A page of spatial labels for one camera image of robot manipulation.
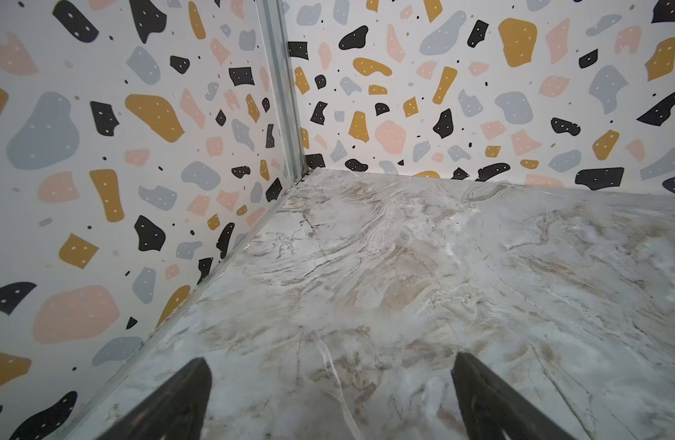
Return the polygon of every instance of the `pink shape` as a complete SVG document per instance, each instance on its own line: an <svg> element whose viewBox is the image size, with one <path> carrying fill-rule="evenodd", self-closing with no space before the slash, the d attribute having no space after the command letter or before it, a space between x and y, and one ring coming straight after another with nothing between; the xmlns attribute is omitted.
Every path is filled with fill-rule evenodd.
<svg viewBox="0 0 675 440"><path fill-rule="evenodd" d="M199 216L205 216L208 207L210 206L210 197L198 195L193 199L190 205L186 210L190 213L197 214Z"/></svg>
<svg viewBox="0 0 675 440"><path fill-rule="evenodd" d="M498 120L493 120L491 122L485 122L480 125L482 128L482 134L487 138L487 141L492 140L494 137L502 135L506 131L504 124L500 123Z"/></svg>
<svg viewBox="0 0 675 440"><path fill-rule="evenodd" d="M526 154L529 151L540 148L541 145L540 142L531 139L524 129L511 135L511 144L513 145L513 152L516 155Z"/></svg>
<svg viewBox="0 0 675 440"><path fill-rule="evenodd" d="M403 153L403 145L406 143L406 130L401 125L392 120L382 122L374 132L374 136L387 153Z"/></svg>
<svg viewBox="0 0 675 440"><path fill-rule="evenodd" d="M321 43L318 46L318 57L321 59L321 66L323 70L326 70L331 65L331 60L333 59L333 54L331 53L331 48L326 43Z"/></svg>
<svg viewBox="0 0 675 440"><path fill-rule="evenodd" d="M209 137L206 139L206 149L208 150L208 155L223 154L223 138L220 136Z"/></svg>
<svg viewBox="0 0 675 440"><path fill-rule="evenodd" d="M616 37L616 47L614 48L616 55L620 54L626 46L628 46L631 55L638 52L638 46L641 44L641 35L642 31L640 26L627 27L618 32L618 37Z"/></svg>
<svg viewBox="0 0 675 440"><path fill-rule="evenodd" d="M205 115L201 109L198 108L196 101L193 100L193 96L188 89L184 89L181 93L181 110L196 122L198 128L203 129L203 126L205 125Z"/></svg>
<svg viewBox="0 0 675 440"><path fill-rule="evenodd" d="M223 93L223 96L225 96L225 101L228 103L230 110L233 110L233 107L237 107L238 109L240 108L240 101L237 100L235 92L233 92L232 89L228 89L225 93Z"/></svg>
<svg viewBox="0 0 675 440"><path fill-rule="evenodd" d="M526 174L525 184L531 187L550 187L550 188L564 188L565 185L557 179L552 177L538 176L535 174Z"/></svg>
<svg viewBox="0 0 675 440"><path fill-rule="evenodd" d="M178 275L178 264L172 264L164 271L166 279L174 278Z"/></svg>
<svg viewBox="0 0 675 440"><path fill-rule="evenodd" d="M557 77L557 76L548 76L543 80L543 83L540 84L539 94L547 96L548 98L554 98L560 96L570 84L570 78Z"/></svg>
<svg viewBox="0 0 675 440"><path fill-rule="evenodd" d="M264 92L269 91L269 74L266 72L266 68L262 66L259 69L259 77L262 79L262 86L264 86Z"/></svg>
<svg viewBox="0 0 675 440"><path fill-rule="evenodd" d="M32 336L40 344L95 337L120 317L113 297L103 286L53 294L39 308Z"/></svg>
<svg viewBox="0 0 675 440"><path fill-rule="evenodd" d="M402 20L408 20L409 17L411 17L411 15L413 15L413 7L411 5L408 5L405 8L403 8L403 11L401 11L401 13L399 14Z"/></svg>
<svg viewBox="0 0 675 440"><path fill-rule="evenodd" d="M88 0L88 5L94 11L100 11L115 3L115 0Z"/></svg>
<svg viewBox="0 0 675 440"><path fill-rule="evenodd" d="M74 186L73 175L71 171L61 171L46 177L39 184L37 200L46 204L78 200L78 191Z"/></svg>
<svg viewBox="0 0 675 440"><path fill-rule="evenodd" d="M254 211L254 213L250 214L250 216L247 217L247 224L250 225L250 226L254 226L254 224L260 218L262 218L262 216L264 215L265 212L266 212L266 208L260 208L256 211Z"/></svg>
<svg viewBox="0 0 675 440"><path fill-rule="evenodd" d="M34 75L38 72L22 41L11 32L5 33L5 44L0 43L0 68L13 75Z"/></svg>
<svg viewBox="0 0 675 440"><path fill-rule="evenodd" d="M399 39L396 37L394 25L386 26L386 50L389 56L398 63L401 63L406 56L406 52L403 51L403 47L401 47L401 43L399 43Z"/></svg>
<svg viewBox="0 0 675 440"><path fill-rule="evenodd" d="M326 150L328 149L328 145L323 140L323 136L316 135L315 139L316 139L316 142L318 142L323 148L325 148Z"/></svg>
<svg viewBox="0 0 675 440"><path fill-rule="evenodd" d="M636 139L630 144L626 145L628 151L631 155L636 158L636 161L640 162L645 159L645 147L643 147L643 141Z"/></svg>
<svg viewBox="0 0 675 440"><path fill-rule="evenodd" d="M147 163L150 158L150 150L147 148L140 148L139 150L125 151L125 162L136 167L141 167Z"/></svg>
<svg viewBox="0 0 675 440"><path fill-rule="evenodd" d="M570 34L570 19L562 20L545 36L550 49L550 64L555 64L567 55L567 37Z"/></svg>
<svg viewBox="0 0 675 440"><path fill-rule="evenodd" d="M230 51L216 39L210 40L210 52L213 53L213 56L221 66L223 66L225 60L230 56Z"/></svg>
<svg viewBox="0 0 675 440"><path fill-rule="evenodd" d="M232 211L235 209L235 204L237 203L237 199L240 197L239 192L225 192L225 191L220 191L218 193L218 197L216 200L218 203L222 206L224 206L227 210Z"/></svg>
<svg viewBox="0 0 675 440"><path fill-rule="evenodd" d="M480 63L479 61L473 61L470 63L470 66L467 67L467 70L470 71L472 76L479 76L489 70L489 65L486 63Z"/></svg>
<svg viewBox="0 0 675 440"><path fill-rule="evenodd" d="M230 0L230 9L237 17L245 19L245 11L243 10L243 0Z"/></svg>
<svg viewBox="0 0 675 440"><path fill-rule="evenodd" d="M436 63L435 61L426 61L425 63L421 64L418 67L416 75L420 76L421 78L429 80L430 78L432 78L432 71L435 69L435 66L437 65L438 63Z"/></svg>

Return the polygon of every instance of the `terrazzo pattern wall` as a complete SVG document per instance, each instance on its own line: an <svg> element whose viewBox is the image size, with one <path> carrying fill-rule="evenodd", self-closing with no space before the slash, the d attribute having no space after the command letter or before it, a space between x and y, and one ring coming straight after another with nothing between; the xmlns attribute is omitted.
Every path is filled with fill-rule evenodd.
<svg viewBox="0 0 675 440"><path fill-rule="evenodd" d="M0 439L92 397L289 188L252 0L0 0Z"/></svg>
<svg viewBox="0 0 675 440"><path fill-rule="evenodd" d="M315 167L675 194L675 0L286 0Z"/></svg>

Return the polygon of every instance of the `marble surface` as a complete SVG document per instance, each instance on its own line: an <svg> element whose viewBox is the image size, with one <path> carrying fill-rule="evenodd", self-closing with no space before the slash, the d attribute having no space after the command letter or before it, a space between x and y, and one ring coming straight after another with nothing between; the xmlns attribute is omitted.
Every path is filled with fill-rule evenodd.
<svg viewBox="0 0 675 440"><path fill-rule="evenodd" d="M203 356L204 439L465 439L461 350L577 439L675 439L675 197L317 170L71 438Z"/></svg>

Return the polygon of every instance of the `blue-gray blob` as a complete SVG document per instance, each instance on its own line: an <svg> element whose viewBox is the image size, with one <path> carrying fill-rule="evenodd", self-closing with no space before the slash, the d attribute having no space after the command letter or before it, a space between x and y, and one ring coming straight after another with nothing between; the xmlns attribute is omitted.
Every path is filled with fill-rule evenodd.
<svg viewBox="0 0 675 440"><path fill-rule="evenodd" d="M528 11L536 12L543 9L550 3L550 0L527 0L526 4L528 5Z"/></svg>
<svg viewBox="0 0 675 440"><path fill-rule="evenodd" d="M145 48L137 46L132 49L132 55L125 62L132 71L140 77L145 84L157 84L162 73L159 72L157 61L150 55Z"/></svg>
<svg viewBox="0 0 675 440"><path fill-rule="evenodd" d="M321 17L321 4L316 3L313 6L304 5L298 10L296 22L298 26L312 26L318 22Z"/></svg>
<svg viewBox="0 0 675 440"><path fill-rule="evenodd" d="M254 187L252 188L252 191L250 192L250 201L254 204L262 201L262 184L261 183L256 182L254 184Z"/></svg>
<svg viewBox="0 0 675 440"><path fill-rule="evenodd" d="M233 119L233 136L235 136L237 142L249 146L250 150L254 151L254 142L250 138L250 128L237 119Z"/></svg>
<svg viewBox="0 0 675 440"><path fill-rule="evenodd" d="M192 260L196 249L203 246L203 242L185 242L176 247L176 256L184 260Z"/></svg>
<svg viewBox="0 0 675 440"><path fill-rule="evenodd" d="M150 268L142 269L135 281L132 282L132 292L137 295L141 302L149 304L155 293L155 281L157 271Z"/></svg>
<svg viewBox="0 0 675 440"><path fill-rule="evenodd" d="M240 234L237 237L235 237L235 243L233 244L233 249L235 249L237 247L237 245L240 244L240 242L242 242L245 239L246 236L247 236L247 234L244 233L244 234Z"/></svg>
<svg viewBox="0 0 675 440"><path fill-rule="evenodd" d="M420 161L430 151L430 142L425 141L413 147L413 162Z"/></svg>
<svg viewBox="0 0 675 440"><path fill-rule="evenodd" d="M343 77L342 80L340 80L340 87L342 87L342 91L348 96L351 95L352 92L362 92L362 88L348 77Z"/></svg>
<svg viewBox="0 0 675 440"><path fill-rule="evenodd" d="M238 45L244 51L253 51L254 47L257 45L257 33L254 29L250 31L241 30Z"/></svg>
<svg viewBox="0 0 675 440"><path fill-rule="evenodd" d="M141 199L161 210L170 210L176 203L176 192L159 185L155 189L147 189L140 185L137 194Z"/></svg>
<svg viewBox="0 0 675 440"><path fill-rule="evenodd" d="M565 172L573 169L580 163L582 163L582 152L580 150L571 150L553 157L548 166L557 172Z"/></svg>
<svg viewBox="0 0 675 440"><path fill-rule="evenodd" d="M463 150L459 145L453 145L448 148L447 153L450 155L450 158L453 162L457 162L460 159L467 159L468 161L472 159L472 156Z"/></svg>
<svg viewBox="0 0 675 440"><path fill-rule="evenodd" d="M181 172L181 180L195 183L200 189L210 191L220 184L220 175L210 166L196 161L184 168Z"/></svg>
<svg viewBox="0 0 675 440"><path fill-rule="evenodd" d="M218 83L215 82L208 83L208 93L206 93L206 101L213 101L213 99L215 99L215 93L218 93Z"/></svg>
<svg viewBox="0 0 675 440"><path fill-rule="evenodd" d="M474 115L481 113L484 108L479 102L479 99L475 95L468 96L464 89L457 95L457 100L460 101L460 107L462 108L462 113L464 113L466 118L471 118Z"/></svg>
<svg viewBox="0 0 675 440"><path fill-rule="evenodd" d="M395 174L398 175L399 172L396 171L396 167L391 161L381 161L379 166L384 170L386 174Z"/></svg>
<svg viewBox="0 0 675 440"><path fill-rule="evenodd" d="M616 95L628 85L626 79L614 66L603 66L598 71L597 76L591 81L589 94L597 98L604 107L604 114L607 115L616 109L618 102Z"/></svg>
<svg viewBox="0 0 675 440"><path fill-rule="evenodd" d="M32 115L12 137L5 154L18 170L38 170L71 157L78 129L69 118L71 104L56 92L40 96Z"/></svg>
<svg viewBox="0 0 675 440"><path fill-rule="evenodd" d="M641 180L661 176L672 171L675 171L675 147L670 148L667 154L659 158L655 163L650 163L645 168L641 168Z"/></svg>
<svg viewBox="0 0 675 440"><path fill-rule="evenodd" d="M335 144L335 149L333 149L333 153L331 153L331 159L333 159L333 162L337 162L346 155L347 151L345 151L342 142L337 141L337 143Z"/></svg>
<svg viewBox="0 0 675 440"><path fill-rule="evenodd" d="M91 364L95 367L111 360L125 360L142 346L142 342L142 338L137 336L111 339L96 353Z"/></svg>
<svg viewBox="0 0 675 440"><path fill-rule="evenodd" d="M603 31L607 30L611 26L614 26L616 23L618 23L621 20L621 15L618 14L610 14L610 15L605 15L604 17L599 18L599 21L597 22L597 25L594 27L590 27L587 29L585 32L588 37L593 37L594 35L599 35Z"/></svg>
<svg viewBox="0 0 675 440"><path fill-rule="evenodd" d="M335 0L333 6L333 20L342 25L347 24L347 16L350 14L350 0Z"/></svg>
<svg viewBox="0 0 675 440"><path fill-rule="evenodd" d="M533 110L521 92L502 93L494 103L504 111L504 118L509 124L527 124L533 120Z"/></svg>
<svg viewBox="0 0 675 440"><path fill-rule="evenodd" d="M457 11L447 19L442 26L423 39L421 54L442 55L450 50L457 42L460 28L467 20L464 11Z"/></svg>

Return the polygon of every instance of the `patterned wallpaper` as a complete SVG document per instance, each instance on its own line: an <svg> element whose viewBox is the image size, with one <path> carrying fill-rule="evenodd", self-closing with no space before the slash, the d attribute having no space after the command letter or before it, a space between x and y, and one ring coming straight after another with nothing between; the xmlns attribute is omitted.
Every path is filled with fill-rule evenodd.
<svg viewBox="0 0 675 440"><path fill-rule="evenodd" d="M0 439L92 397L289 188L252 0L0 0Z"/></svg>
<svg viewBox="0 0 675 440"><path fill-rule="evenodd" d="M315 167L675 194L675 0L286 0Z"/></svg>

